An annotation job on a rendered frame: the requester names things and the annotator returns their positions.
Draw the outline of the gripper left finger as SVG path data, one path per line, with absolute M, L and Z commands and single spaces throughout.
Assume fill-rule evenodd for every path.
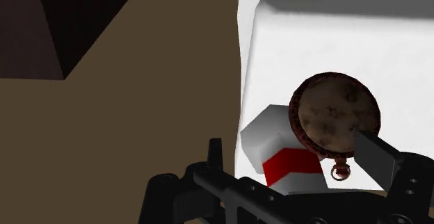
M 148 181 L 138 224 L 307 224 L 297 201 L 224 172 L 222 141 L 213 138 L 207 160 L 189 165 L 183 177 L 165 173 Z

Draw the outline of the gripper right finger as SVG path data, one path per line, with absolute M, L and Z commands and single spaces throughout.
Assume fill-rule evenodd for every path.
M 355 134 L 354 160 L 387 192 L 377 224 L 434 224 L 429 216 L 434 191 L 434 160 L 400 152 L 367 131 Z

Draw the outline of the white and red box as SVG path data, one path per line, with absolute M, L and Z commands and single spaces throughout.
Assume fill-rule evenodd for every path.
M 267 187 L 287 195 L 328 190 L 319 157 L 291 130 L 289 108 L 267 106 L 241 130 L 241 147 Z

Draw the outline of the brown round pocket watch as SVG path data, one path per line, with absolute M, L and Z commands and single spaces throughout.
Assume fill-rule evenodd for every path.
M 332 178 L 344 181 L 351 174 L 347 159 L 355 154 L 355 134 L 378 135 L 380 109 L 376 98 L 357 79 L 338 72 L 323 72 L 304 80 L 288 108 L 291 130 L 310 152 L 332 159 Z

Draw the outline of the white bed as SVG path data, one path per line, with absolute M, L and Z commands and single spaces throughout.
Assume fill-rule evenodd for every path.
M 289 108 L 304 80 L 347 74 L 376 98 L 377 137 L 434 159 L 434 0 L 239 0 L 241 112 L 236 177 L 266 185 L 241 147 L 241 130 L 267 106 Z M 344 181 L 318 156 L 328 190 L 384 191 L 354 160 Z

